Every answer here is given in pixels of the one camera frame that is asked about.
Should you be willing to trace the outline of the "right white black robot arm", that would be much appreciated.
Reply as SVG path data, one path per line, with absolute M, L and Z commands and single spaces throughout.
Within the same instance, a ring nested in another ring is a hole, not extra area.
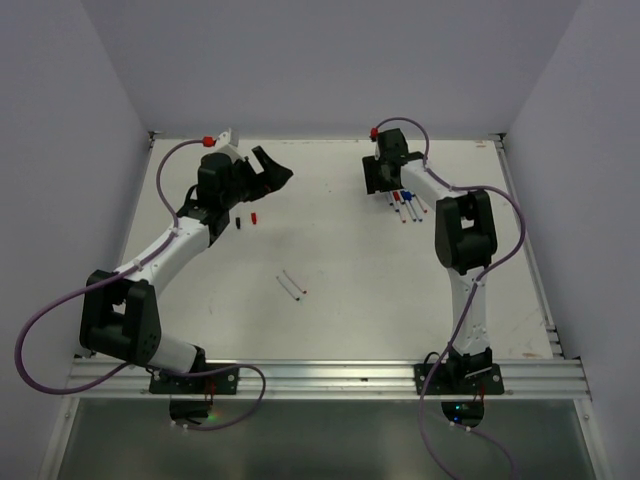
M 411 152 L 400 129 L 372 128 L 375 153 L 363 158 L 369 194 L 404 189 L 435 213 L 434 249 L 446 269 L 454 325 L 445 352 L 416 366 L 419 393 L 471 395 L 492 378 L 493 352 L 487 331 L 485 281 L 498 242 L 489 194 L 447 184 Z

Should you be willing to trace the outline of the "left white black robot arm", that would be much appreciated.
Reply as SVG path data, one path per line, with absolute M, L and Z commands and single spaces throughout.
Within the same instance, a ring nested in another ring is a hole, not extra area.
M 203 156 L 183 205 L 169 211 L 169 228 L 116 271 L 97 270 L 88 278 L 79 332 L 82 347 L 169 372 L 185 392 L 205 386 L 204 350 L 163 333 L 158 299 L 188 263 L 218 240 L 234 207 L 275 193 L 292 178 L 292 170 L 261 147 L 252 153 L 260 171 L 234 147 L 217 147 Z

